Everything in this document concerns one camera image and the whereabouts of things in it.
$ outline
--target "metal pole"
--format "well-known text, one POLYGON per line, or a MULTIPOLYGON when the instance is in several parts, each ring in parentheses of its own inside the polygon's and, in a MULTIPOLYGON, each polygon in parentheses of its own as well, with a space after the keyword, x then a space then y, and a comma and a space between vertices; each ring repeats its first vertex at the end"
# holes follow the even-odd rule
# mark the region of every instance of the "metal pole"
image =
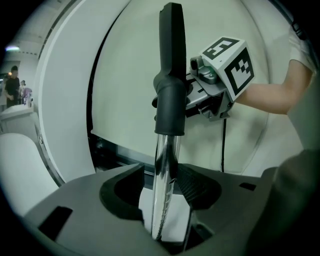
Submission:
POLYGON ((177 176, 180 137, 158 134, 151 217, 152 238, 159 240, 165 225, 177 176))

